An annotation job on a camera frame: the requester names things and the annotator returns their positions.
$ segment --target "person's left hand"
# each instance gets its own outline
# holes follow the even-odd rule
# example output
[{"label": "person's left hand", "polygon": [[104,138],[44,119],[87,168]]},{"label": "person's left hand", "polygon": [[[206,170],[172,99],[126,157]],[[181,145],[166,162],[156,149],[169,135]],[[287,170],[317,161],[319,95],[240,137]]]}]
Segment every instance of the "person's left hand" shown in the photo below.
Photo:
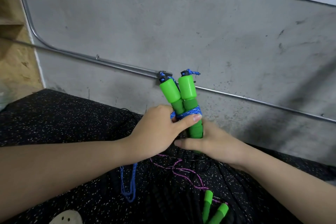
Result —
[{"label": "person's left hand", "polygon": [[170,120],[173,108],[151,107],[129,137],[122,139],[132,162],[139,162],[166,150],[183,130],[197,123],[202,116],[193,114],[175,123]]}]

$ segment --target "curved pipe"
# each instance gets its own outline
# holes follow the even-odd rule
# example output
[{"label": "curved pipe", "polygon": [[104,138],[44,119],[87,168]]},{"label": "curved pipe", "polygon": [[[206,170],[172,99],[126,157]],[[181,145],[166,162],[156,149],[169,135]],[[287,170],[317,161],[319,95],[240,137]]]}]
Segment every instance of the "curved pipe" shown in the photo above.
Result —
[{"label": "curved pipe", "polygon": [[[127,72],[147,76],[147,77],[150,77],[150,78],[155,78],[155,79],[158,78],[159,71],[156,71],[156,70],[137,67],[137,66],[133,66],[133,65],[128,65],[128,64],[124,64],[124,63],[120,63],[120,62],[111,61],[111,60],[101,59],[101,58],[99,58],[99,55],[97,55],[96,57],[93,57],[93,56],[89,56],[89,55],[78,53],[78,52],[71,52],[71,51],[60,49],[60,48],[56,48],[56,47],[48,44],[36,32],[36,29],[34,27],[32,17],[31,17],[30,11],[29,11],[27,0],[22,0],[22,4],[23,4],[23,9],[24,9],[24,11],[26,13],[26,16],[27,16],[28,25],[29,25],[32,33],[46,47],[38,46],[38,45],[35,45],[35,44],[29,44],[29,43],[26,43],[26,42],[13,40],[13,39],[9,39],[9,38],[3,38],[3,39],[15,42],[17,44],[24,44],[24,45],[27,45],[27,46],[30,46],[30,47],[33,47],[33,48],[37,48],[37,49],[41,49],[41,50],[45,50],[45,51],[49,51],[49,52],[59,53],[59,54],[66,55],[66,56],[69,56],[69,57],[72,57],[72,58],[86,60],[86,61],[93,62],[93,63],[96,63],[96,64],[109,66],[109,67],[112,67],[112,68],[116,68],[116,69],[124,70],[124,71],[127,71]],[[311,113],[302,112],[302,111],[299,111],[299,110],[295,110],[295,109],[291,109],[291,108],[282,107],[282,106],[279,106],[279,105],[267,103],[267,102],[264,102],[264,101],[259,101],[259,100],[244,97],[244,96],[225,93],[225,92],[218,91],[218,90],[212,90],[212,89],[208,89],[208,88],[204,88],[204,87],[200,87],[200,86],[196,86],[196,88],[199,89],[199,90],[212,92],[212,93],[220,94],[220,95],[223,95],[223,96],[237,98],[237,99],[241,99],[241,100],[244,100],[244,101],[249,101],[249,102],[252,102],[252,103],[256,103],[256,104],[259,104],[259,105],[264,105],[264,106],[272,107],[272,108],[275,108],[275,109],[291,112],[291,113],[294,113],[294,114],[305,116],[307,118],[312,118],[312,119],[322,120],[322,121],[328,121],[328,122],[336,124],[336,120],[329,119],[329,118],[326,118],[326,117],[323,117],[323,116],[318,116],[318,115],[314,115],[314,114],[311,114]]]}]

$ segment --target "person's left arm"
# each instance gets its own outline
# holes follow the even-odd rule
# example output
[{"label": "person's left arm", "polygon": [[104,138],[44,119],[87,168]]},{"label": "person's left arm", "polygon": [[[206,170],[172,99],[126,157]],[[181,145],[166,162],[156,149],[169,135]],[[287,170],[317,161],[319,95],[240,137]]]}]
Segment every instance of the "person's left arm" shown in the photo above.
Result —
[{"label": "person's left arm", "polygon": [[0,148],[0,222],[116,167],[166,150],[181,131],[200,120],[190,115],[172,123],[171,112],[170,106],[150,108],[132,134],[117,141]]}]

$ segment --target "person's right hand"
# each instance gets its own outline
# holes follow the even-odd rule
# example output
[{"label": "person's right hand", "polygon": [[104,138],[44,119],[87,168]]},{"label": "person's right hand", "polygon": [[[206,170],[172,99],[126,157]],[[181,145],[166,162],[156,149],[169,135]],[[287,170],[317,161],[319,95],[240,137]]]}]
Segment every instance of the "person's right hand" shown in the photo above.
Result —
[{"label": "person's right hand", "polygon": [[234,138],[216,124],[202,120],[204,137],[202,139],[187,138],[176,140],[175,145],[185,150],[197,150],[220,162],[244,170],[246,157],[251,146]]}]

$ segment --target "hand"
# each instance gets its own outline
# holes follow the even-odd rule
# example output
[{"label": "hand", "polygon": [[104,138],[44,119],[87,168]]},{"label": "hand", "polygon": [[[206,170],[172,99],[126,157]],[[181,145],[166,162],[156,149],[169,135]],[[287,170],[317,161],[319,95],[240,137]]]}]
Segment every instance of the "hand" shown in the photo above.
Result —
[{"label": "hand", "polygon": [[176,140],[175,145],[186,150],[197,150],[234,168],[244,170],[244,163],[251,146],[234,138],[216,124],[202,120],[204,137],[202,139]]},{"label": "hand", "polygon": [[170,120],[172,112],[173,108],[168,105],[150,108],[136,125],[132,134],[122,139],[133,163],[163,152],[179,133],[202,118],[201,115],[194,114],[173,123]]}]

